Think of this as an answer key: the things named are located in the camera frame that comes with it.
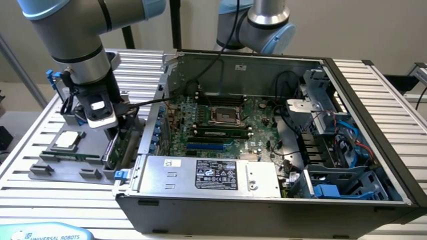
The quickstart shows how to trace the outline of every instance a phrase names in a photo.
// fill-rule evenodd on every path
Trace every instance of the red cable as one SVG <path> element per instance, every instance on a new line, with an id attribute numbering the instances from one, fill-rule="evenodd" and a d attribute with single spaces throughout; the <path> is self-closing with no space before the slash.
<path id="1" fill-rule="evenodd" d="M 356 142 L 355 144 L 356 144 L 359 147 L 363 147 L 363 148 L 367 150 L 371 158 L 373 159 L 373 152 L 372 152 L 371 148 L 369 148 L 367 145 L 361 144 L 360 142 Z"/>

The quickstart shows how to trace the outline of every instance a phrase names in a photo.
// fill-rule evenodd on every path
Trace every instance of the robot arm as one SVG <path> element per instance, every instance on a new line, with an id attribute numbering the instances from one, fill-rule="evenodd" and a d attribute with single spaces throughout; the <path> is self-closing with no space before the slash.
<path id="1" fill-rule="evenodd" d="M 112 103 L 122 100 L 100 34 L 160 15 L 165 0 L 17 2 L 53 60 L 66 70 L 62 80 L 82 105 L 89 126 L 113 127 Z"/>
<path id="2" fill-rule="evenodd" d="M 241 0 L 233 38 L 225 45 L 236 12 L 236 1 L 223 0 L 219 6 L 216 47 L 239 51 L 248 47 L 261 54 L 281 54 L 295 34 L 285 0 Z"/>

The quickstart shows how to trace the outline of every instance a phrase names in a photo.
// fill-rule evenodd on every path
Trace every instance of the power supply label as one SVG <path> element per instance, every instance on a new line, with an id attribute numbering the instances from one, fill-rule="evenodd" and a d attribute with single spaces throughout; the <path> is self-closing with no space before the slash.
<path id="1" fill-rule="evenodd" d="M 197 160 L 195 187 L 212 190 L 239 190 L 235 161 Z"/>

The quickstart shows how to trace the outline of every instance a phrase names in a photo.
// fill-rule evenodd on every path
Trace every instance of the metal pole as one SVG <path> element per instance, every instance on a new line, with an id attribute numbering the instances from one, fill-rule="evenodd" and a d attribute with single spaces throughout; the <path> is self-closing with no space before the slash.
<path id="1" fill-rule="evenodd" d="M 181 49 L 181 0 L 169 0 L 173 48 Z"/>
<path id="2" fill-rule="evenodd" d="M 10 67 L 13 68 L 21 82 L 24 83 L 30 95 L 33 96 L 34 100 L 37 101 L 41 108 L 45 108 L 48 105 L 48 101 L 37 88 L 36 84 L 33 83 L 30 77 L 28 76 L 20 61 L 14 57 L 14 54 L 6 44 L 6 41 L 4 40 L 1 34 L 0 34 L 0 52 L 2 53 L 5 60 L 10 64 Z"/>
<path id="3" fill-rule="evenodd" d="M 134 49 L 134 42 L 133 42 L 133 34 L 130 26 L 125 26 L 121 28 L 124 44 L 126 49 Z"/>

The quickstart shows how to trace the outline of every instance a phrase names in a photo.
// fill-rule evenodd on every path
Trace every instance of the aluminum extrusion table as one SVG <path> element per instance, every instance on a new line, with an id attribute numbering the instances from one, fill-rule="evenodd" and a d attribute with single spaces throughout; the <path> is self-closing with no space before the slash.
<path id="1" fill-rule="evenodd" d="M 153 98 L 162 73 L 162 52 L 120 50 L 114 70 L 118 87 L 129 91 L 130 102 Z M 384 132 L 419 185 L 427 192 L 427 123 L 373 66 L 361 61 L 335 60 L 379 128 Z M 62 222 L 88 229 L 98 240 L 188 239 L 177 235 L 141 235 L 133 230 L 112 195 L 112 186 L 32 180 L 29 167 L 37 162 L 64 120 L 61 101 L 53 97 L 9 157 L 0 166 L 0 224 Z M 146 118 L 149 106 L 140 108 Z M 248 239 L 193 236 L 191 239 Z M 409 224 L 388 224 L 361 240 L 424 240 L 427 216 Z"/>

